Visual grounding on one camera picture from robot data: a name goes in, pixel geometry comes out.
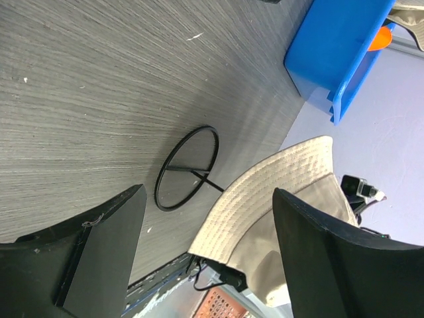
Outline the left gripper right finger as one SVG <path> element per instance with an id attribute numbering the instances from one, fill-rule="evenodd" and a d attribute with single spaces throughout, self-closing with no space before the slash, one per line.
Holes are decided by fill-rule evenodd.
<path id="1" fill-rule="evenodd" d="M 294 317 L 422 317 L 423 247 L 369 233 L 284 189 L 272 210 Z"/>

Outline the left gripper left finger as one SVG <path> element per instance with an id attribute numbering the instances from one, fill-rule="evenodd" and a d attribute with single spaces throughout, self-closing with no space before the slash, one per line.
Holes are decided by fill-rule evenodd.
<path id="1" fill-rule="evenodd" d="M 134 185 L 1 245 L 2 317 L 120 317 L 146 209 Z"/>

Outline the beige bucket hat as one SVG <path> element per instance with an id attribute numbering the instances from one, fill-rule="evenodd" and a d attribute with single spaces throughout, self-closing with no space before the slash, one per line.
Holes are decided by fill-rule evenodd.
<path id="1" fill-rule="evenodd" d="M 272 213 L 276 188 L 358 224 L 334 175 L 329 136 L 281 150 L 239 176 L 216 200 L 188 251 L 245 274 L 249 290 L 268 307 L 290 302 Z"/>

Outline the black wire hat stand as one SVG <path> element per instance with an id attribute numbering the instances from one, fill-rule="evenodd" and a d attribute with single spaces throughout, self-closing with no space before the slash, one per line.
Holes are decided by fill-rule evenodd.
<path id="1" fill-rule="evenodd" d="M 186 167 L 186 166 L 173 166 L 173 165 L 171 165 L 171 161 L 174 159 L 174 157 L 176 156 L 178 151 L 190 139 L 192 139 L 195 135 L 197 135 L 197 134 L 199 134 L 203 131 L 210 132 L 213 135 L 213 140 L 214 140 L 213 153 L 212 153 L 212 157 L 211 157 L 211 160 L 209 162 L 208 167 L 205 168 L 205 169 L 201 169 L 201 168 L 190 168 L 190 167 Z M 216 183 L 212 182 L 209 179 L 209 175 L 210 175 L 210 173 L 211 173 L 211 171 L 212 171 L 212 169 L 213 169 L 213 167 L 214 167 L 214 165 L 217 161 L 217 157 L 218 157 L 218 153 L 219 153 L 219 146 L 220 146 L 220 139 L 219 139 L 218 131 L 215 127 L 212 127 L 210 125 L 204 125 L 204 126 L 196 128 L 196 129 L 193 129 L 192 131 L 187 133 L 179 141 L 179 143 L 177 143 L 177 145 L 175 145 L 175 147 L 172 149 L 171 153 L 168 155 L 168 157 L 164 161 L 164 163 L 163 163 L 163 165 L 162 165 L 162 167 L 161 167 L 161 169 L 158 173 L 158 177 L 156 178 L 156 182 L 155 182 L 155 186 L 154 186 L 154 202 L 155 202 L 155 205 L 157 206 L 157 208 L 159 208 L 159 210 L 161 210 L 163 212 L 172 212 L 172 211 L 175 211 L 176 209 L 179 209 L 180 207 L 185 205 L 190 199 L 192 199 L 194 197 L 194 195 L 201 189 L 203 184 L 207 184 L 209 186 L 212 186 L 214 189 L 216 189 L 217 191 L 220 191 L 221 193 L 224 192 L 224 189 L 222 187 L 220 187 L 219 185 L 217 185 Z M 194 175 L 199 180 L 196 187 L 185 198 L 183 198 L 180 202 L 178 202 L 178 203 L 176 203 L 175 205 L 172 205 L 172 206 L 162 205 L 162 203 L 160 202 L 160 198 L 159 198 L 160 186 L 161 186 L 161 183 L 163 181 L 164 174 L 166 172 L 186 172 L 186 173 L 190 173 L 190 174 Z"/>

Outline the blue plastic bin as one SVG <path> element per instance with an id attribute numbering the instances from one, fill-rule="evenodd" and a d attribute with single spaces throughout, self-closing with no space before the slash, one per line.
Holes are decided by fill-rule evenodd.
<path id="1" fill-rule="evenodd" d="M 284 59 L 302 98 L 337 125 L 379 51 L 369 49 L 393 1 L 314 0 Z"/>

